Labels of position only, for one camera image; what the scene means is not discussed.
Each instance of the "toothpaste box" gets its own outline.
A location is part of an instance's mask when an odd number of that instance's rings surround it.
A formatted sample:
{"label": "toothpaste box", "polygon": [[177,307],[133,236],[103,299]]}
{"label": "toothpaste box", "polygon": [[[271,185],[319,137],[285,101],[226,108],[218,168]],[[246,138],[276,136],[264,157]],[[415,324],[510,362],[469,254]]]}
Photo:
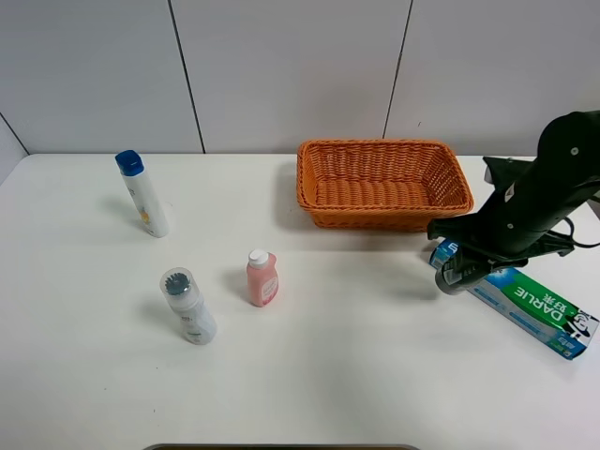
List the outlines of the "toothpaste box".
{"label": "toothpaste box", "polygon": [[[457,251],[458,244],[445,240],[429,264],[439,269]],[[582,354],[598,327],[594,316],[515,268],[494,272],[468,291],[566,359]]]}

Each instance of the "wicker basket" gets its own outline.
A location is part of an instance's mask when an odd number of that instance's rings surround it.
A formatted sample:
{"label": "wicker basket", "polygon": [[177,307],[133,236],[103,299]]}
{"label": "wicker basket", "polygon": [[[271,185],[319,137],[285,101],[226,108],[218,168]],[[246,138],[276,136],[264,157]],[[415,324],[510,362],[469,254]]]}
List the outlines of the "wicker basket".
{"label": "wicker basket", "polygon": [[433,218],[473,208],[457,158],[434,141],[304,142],[296,191],[323,228],[424,232]]}

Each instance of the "blue cap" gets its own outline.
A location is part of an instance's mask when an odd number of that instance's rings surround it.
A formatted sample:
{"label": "blue cap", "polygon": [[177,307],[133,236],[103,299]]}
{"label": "blue cap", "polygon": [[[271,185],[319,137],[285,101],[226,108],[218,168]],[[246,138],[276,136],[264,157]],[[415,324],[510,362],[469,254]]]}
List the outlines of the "blue cap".
{"label": "blue cap", "polygon": [[121,152],[114,159],[116,159],[116,163],[124,176],[134,176],[143,172],[142,159],[133,150]]}

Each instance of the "clear plastic cap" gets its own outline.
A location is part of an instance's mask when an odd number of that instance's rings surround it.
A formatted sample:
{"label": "clear plastic cap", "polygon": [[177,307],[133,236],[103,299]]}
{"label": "clear plastic cap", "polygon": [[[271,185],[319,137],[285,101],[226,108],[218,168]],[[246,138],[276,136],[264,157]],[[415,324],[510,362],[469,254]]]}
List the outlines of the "clear plastic cap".
{"label": "clear plastic cap", "polygon": [[256,248],[247,255],[247,262],[254,269],[264,269],[269,264],[269,254],[260,248]]}
{"label": "clear plastic cap", "polygon": [[175,309],[187,309],[201,299],[200,290],[191,275],[184,267],[174,267],[165,272],[160,279],[160,290]]}

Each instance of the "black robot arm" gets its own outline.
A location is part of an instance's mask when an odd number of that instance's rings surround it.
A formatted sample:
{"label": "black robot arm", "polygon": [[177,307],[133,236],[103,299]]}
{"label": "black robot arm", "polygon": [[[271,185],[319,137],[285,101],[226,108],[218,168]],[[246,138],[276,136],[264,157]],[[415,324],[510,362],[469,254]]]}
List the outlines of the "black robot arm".
{"label": "black robot arm", "polygon": [[458,252],[436,274],[446,293],[476,284],[530,258],[573,251],[570,235],[551,229],[600,189],[600,112],[571,112],[542,133],[532,161],[484,157],[494,192],[474,214],[432,220],[427,237],[446,237]]}

